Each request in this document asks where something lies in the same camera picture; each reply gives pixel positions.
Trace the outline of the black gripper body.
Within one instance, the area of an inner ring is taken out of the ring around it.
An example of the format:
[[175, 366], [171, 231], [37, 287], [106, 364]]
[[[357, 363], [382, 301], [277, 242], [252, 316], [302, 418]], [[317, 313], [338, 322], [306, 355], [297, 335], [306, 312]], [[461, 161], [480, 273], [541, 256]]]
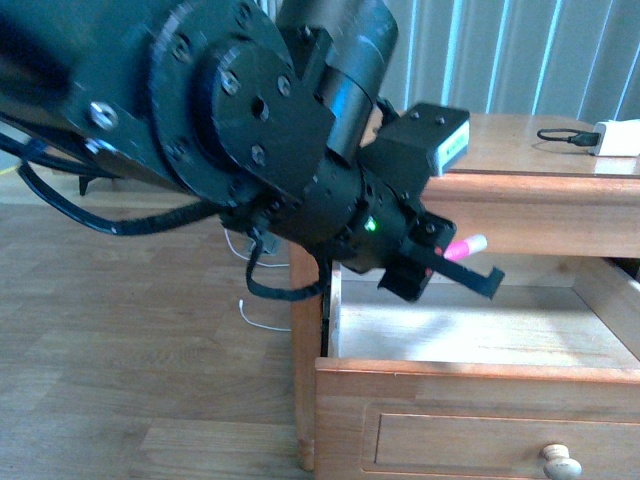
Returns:
[[415, 302], [456, 233], [453, 222], [426, 211], [407, 193], [395, 192], [371, 171], [345, 170], [330, 162], [321, 164], [303, 203], [270, 200], [244, 229], [257, 245], [270, 232], [300, 245], [316, 260], [315, 283], [284, 290], [254, 280], [260, 251], [253, 250], [246, 268], [249, 291], [291, 302], [323, 292], [334, 261], [358, 274], [383, 270], [380, 287]]

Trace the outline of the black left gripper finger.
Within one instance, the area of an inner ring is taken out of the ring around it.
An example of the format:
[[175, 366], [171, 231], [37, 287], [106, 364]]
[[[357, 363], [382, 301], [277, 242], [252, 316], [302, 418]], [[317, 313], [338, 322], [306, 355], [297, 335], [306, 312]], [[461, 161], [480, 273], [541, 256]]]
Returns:
[[409, 257], [419, 265], [419, 271], [422, 273], [423, 279], [420, 281], [419, 295], [424, 292], [433, 273], [438, 273], [489, 299], [494, 297], [505, 278], [505, 273], [498, 268], [493, 267], [490, 274], [484, 277], [463, 265], [436, 254], [434, 250], [419, 245], [409, 248]]

